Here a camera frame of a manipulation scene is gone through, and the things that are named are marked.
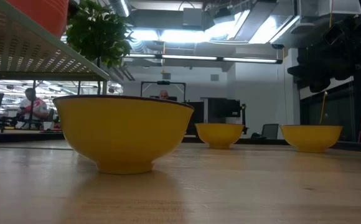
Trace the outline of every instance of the desk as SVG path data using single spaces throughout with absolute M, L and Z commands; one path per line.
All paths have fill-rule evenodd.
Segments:
M 73 151 L 0 149 L 0 223 L 359 224 L 361 152 L 181 144 L 153 172 L 105 175 Z

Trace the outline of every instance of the bowl base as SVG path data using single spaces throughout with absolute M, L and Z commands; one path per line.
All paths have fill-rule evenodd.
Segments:
M 96 164 L 99 172 L 102 174 L 142 174 L 151 171 L 153 164 L 148 163 L 125 163 L 107 162 Z
M 211 149 L 230 149 L 229 145 L 210 144 Z
M 325 153 L 326 149 L 318 149 L 316 147 L 311 148 L 311 147 L 299 147 L 297 148 L 298 152 L 311 152 L 311 153 Z

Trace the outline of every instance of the man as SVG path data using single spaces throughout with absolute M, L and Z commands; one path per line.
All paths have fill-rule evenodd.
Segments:
M 167 90 L 160 90 L 159 97 L 162 100 L 168 100 L 168 98 L 169 98 L 168 91 Z
M 46 119 L 49 115 L 48 107 L 46 103 L 36 96 L 35 90 L 32 88 L 26 89 L 26 99 L 20 103 L 18 110 L 20 115 L 24 115 L 24 118 L 28 120 L 31 112 L 31 100 L 34 99 L 34 107 L 32 109 L 32 119 L 42 120 Z

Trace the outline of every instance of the green leaves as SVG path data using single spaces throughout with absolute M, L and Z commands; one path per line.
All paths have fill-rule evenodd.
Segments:
M 90 61 L 100 58 L 108 68 L 120 65 L 131 50 L 126 18 L 92 0 L 81 0 L 79 6 L 77 15 L 68 22 L 69 46 Z

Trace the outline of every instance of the yellow bowl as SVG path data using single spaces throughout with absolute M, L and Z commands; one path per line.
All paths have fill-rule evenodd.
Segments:
M 288 144 L 299 152 L 325 152 L 339 139 L 342 126 L 285 125 L 280 126 Z
M 241 136 L 242 124 L 195 124 L 201 141 L 207 143 L 212 149 L 229 149 Z
M 194 109 L 169 100 L 80 95 L 54 99 L 69 145 L 100 172 L 139 174 L 182 141 Z

